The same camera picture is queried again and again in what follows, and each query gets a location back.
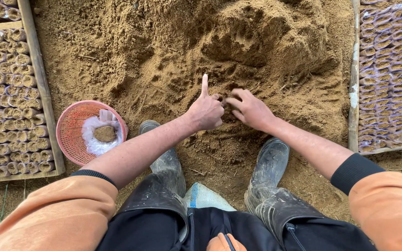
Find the blue stripe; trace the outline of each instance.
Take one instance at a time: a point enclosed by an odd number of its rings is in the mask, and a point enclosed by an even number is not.
[[[190,207],[197,207],[197,196],[198,196],[198,182],[195,182],[192,186],[192,200],[190,201]]]

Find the black cuff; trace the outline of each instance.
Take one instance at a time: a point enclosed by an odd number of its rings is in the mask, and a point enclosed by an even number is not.
[[[371,174],[384,171],[377,164],[355,153],[340,165],[330,182],[348,195],[356,182]]]
[[[108,181],[109,183],[113,184],[113,186],[116,186],[116,184],[114,184],[114,182],[110,178],[108,178],[107,176],[105,176],[99,172],[93,171],[93,170],[89,170],[89,169],[78,170],[78,171],[72,173],[70,176],[77,176],[77,175],[86,175],[86,176],[101,178],[101,179],[104,179],[104,180]]]

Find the dirt ground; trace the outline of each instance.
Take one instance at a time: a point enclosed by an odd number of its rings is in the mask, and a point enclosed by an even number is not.
[[[166,123],[182,115],[207,73],[210,94],[248,88],[276,116],[347,144],[354,38],[348,0],[36,0],[31,6],[41,9],[34,19],[56,119],[76,101],[99,100],[123,117],[131,139],[144,120]],[[200,181],[245,210],[244,191],[268,135],[228,109],[223,121],[176,151],[187,188]],[[402,168],[402,151],[370,158]],[[66,168],[60,177],[0,183],[0,218],[7,185],[5,216],[25,194],[79,169],[68,160]],[[120,191],[118,207],[148,173]],[[347,197],[295,151],[280,186],[327,216],[352,222]]]

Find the zipper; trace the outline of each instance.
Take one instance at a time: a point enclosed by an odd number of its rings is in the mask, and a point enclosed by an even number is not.
[[[235,251],[234,246],[232,245],[231,239],[229,239],[229,237],[226,234],[223,234],[224,238],[226,238],[227,244],[229,244],[229,248],[231,249],[231,251]]]
[[[300,250],[301,251],[306,251],[305,248],[303,247],[302,243],[300,243],[299,239],[297,238],[296,234],[294,233],[294,230],[295,230],[294,225],[291,224],[291,223],[287,223],[285,225],[285,227],[291,233],[291,235],[293,236],[294,241],[297,243],[297,245],[299,246]]]
[[[190,251],[194,251],[195,248],[195,223],[193,220],[193,209],[188,209],[188,218],[190,219]]]

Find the person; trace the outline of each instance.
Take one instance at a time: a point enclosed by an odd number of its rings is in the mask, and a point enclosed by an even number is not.
[[[142,123],[139,136],[70,177],[32,192],[0,224],[0,250],[245,251],[402,250],[402,174],[275,117],[248,90],[225,99],[244,124],[274,136],[262,147],[245,194],[249,212],[187,208],[184,174],[173,148],[222,124],[219,95],[200,97],[173,121]],[[289,147],[349,195],[361,230],[330,219],[277,187]],[[149,174],[115,214],[118,189]]]

